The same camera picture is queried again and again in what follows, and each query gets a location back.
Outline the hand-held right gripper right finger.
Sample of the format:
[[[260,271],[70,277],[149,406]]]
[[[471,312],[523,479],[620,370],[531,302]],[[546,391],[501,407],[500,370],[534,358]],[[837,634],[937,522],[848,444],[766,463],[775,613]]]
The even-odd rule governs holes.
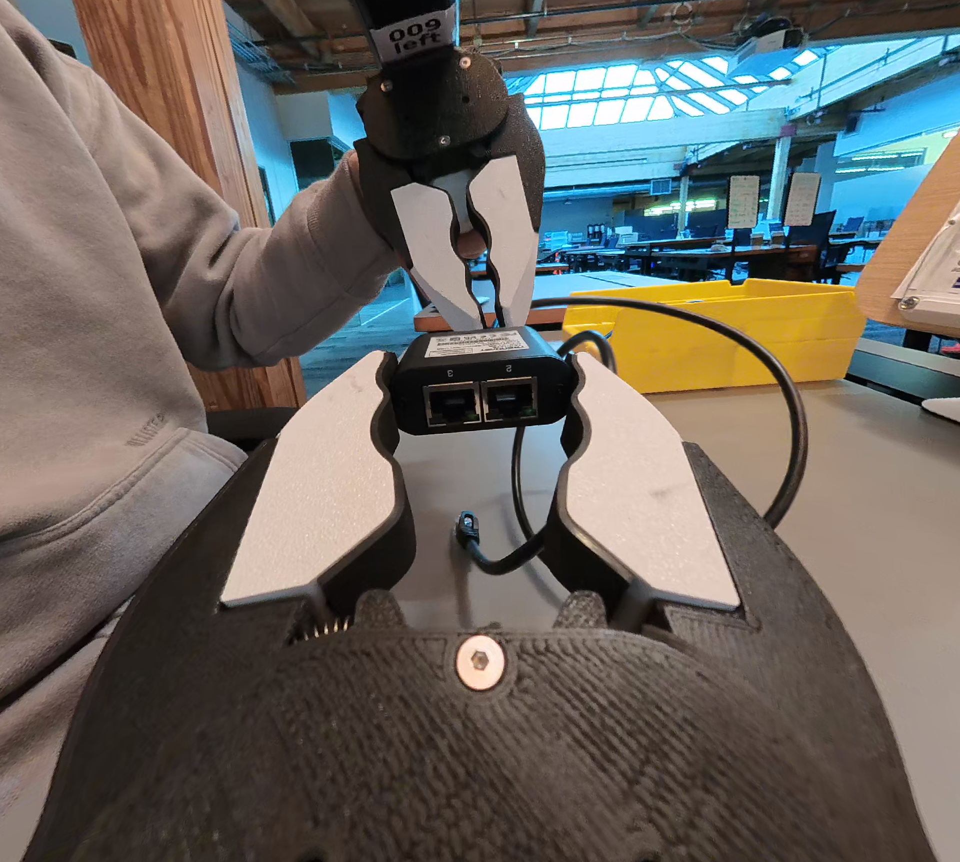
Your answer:
[[[721,612],[740,596],[686,446],[672,424],[590,355],[560,437],[566,453],[543,528],[543,561],[570,591],[610,611],[635,588],[656,601]]]

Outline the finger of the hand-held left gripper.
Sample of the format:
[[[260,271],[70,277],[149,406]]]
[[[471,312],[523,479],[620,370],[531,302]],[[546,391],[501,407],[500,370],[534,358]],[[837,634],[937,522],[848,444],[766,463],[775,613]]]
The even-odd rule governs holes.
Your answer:
[[[455,245],[459,222],[443,189],[409,183],[390,192],[417,285],[451,330],[479,330],[482,310]]]
[[[470,219],[486,239],[494,311],[502,328],[526,324],[534,294],[539,237],[515,154],[490,160],[469,181]]]

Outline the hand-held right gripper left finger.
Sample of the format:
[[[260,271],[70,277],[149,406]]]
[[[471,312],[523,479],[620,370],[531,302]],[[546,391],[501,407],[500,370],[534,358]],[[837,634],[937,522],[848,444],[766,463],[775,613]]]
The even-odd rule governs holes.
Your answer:
[[[354,609],[412,567],[416,530],[389,384],[392,352],[372,352],[284,425],[221,602],[237,608],[303,597]]]

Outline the black network adapter box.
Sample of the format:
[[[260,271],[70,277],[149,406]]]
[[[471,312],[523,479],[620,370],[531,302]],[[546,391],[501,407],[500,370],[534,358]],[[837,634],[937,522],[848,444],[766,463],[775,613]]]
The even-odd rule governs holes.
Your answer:
[[[426,436],[555,424],[577,375],[533,328],[419,335],[390,379],[398,429]]]

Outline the person's left forearm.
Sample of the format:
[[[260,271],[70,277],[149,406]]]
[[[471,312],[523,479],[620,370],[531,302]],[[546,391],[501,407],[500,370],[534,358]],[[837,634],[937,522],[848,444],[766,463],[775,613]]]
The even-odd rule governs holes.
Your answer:
[[[191,256],[166,309],[184,357],[211,371],[308,352],[372,302],[401,265],[366,215],[355,150],[295,197],[269,232],[223,239]]]

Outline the grey desk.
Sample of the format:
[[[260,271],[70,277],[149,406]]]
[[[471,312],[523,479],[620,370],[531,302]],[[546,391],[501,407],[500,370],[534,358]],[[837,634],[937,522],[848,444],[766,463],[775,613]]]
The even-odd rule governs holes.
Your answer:
[[[958,425],[847,381],[809,384],[806,476],[778,533],[814,577],[870,669],[928,839],[958,860]],[[396,452],[416,529],[397,586],[408,622],[542,630],[567,596],[542,564],[489,578],[450,538],[463,509],[484,551],[520,541],[509,431],[402,435]]]

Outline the row of office desks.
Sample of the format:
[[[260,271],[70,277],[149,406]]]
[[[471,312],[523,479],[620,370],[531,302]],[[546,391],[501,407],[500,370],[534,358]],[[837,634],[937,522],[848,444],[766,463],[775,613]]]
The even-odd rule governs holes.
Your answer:
[[[734,246],[730,240],[674,239],[625,248],[586,247],[549,252],[538,263],[546,274],[616,270],[643,277],[702,281],[718,276],[742,280],[785,280],[839,284],[843,276],[861,273],[886,234],[873,231],[830,233],[822,245],[763,237]]]

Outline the white whiteboard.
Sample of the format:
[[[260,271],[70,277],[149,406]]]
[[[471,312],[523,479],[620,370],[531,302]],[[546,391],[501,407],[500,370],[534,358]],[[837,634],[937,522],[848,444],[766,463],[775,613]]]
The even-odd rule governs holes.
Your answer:
[[[791,174],[781,220],[787,229],[806,228],[812,224],[821,182],[821,174],[817,172],[795,171]]]
[[[760,213],[761,177],[756,174],[733,174],[727,180],[726,227],[731,230],[752,230]]]

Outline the person's grey hoodie torso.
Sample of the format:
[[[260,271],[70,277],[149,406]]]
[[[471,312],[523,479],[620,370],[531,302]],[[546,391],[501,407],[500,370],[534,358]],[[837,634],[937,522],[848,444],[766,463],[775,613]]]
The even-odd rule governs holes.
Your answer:
[[[162,301],[235,214],[2,0],[2,860],[135,591],[244,460]]]

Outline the wooden pillar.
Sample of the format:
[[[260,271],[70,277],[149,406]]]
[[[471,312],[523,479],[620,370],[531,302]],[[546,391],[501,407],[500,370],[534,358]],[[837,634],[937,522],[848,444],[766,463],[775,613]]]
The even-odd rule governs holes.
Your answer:
[[[72,0],[93,68],[238,213],[267,229],[222,0]]]

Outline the ceiling projector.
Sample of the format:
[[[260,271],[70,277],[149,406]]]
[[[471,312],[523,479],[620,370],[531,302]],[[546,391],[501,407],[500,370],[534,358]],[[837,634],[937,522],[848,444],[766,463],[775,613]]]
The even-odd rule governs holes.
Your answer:
[[[804,46],[809,35],[788,16],[762,16],[753,21],[738,42],[738,59],[793,50]]]

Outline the wooden document board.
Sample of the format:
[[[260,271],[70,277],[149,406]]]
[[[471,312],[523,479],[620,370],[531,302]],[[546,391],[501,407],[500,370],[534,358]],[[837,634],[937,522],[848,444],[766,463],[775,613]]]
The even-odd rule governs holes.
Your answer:
[[[958,338],[958,330],[907,322],[891,298],[954,207],[958,206],[958,199],[959,137],[954,136],[859,277],[856,301],[869,320]]]

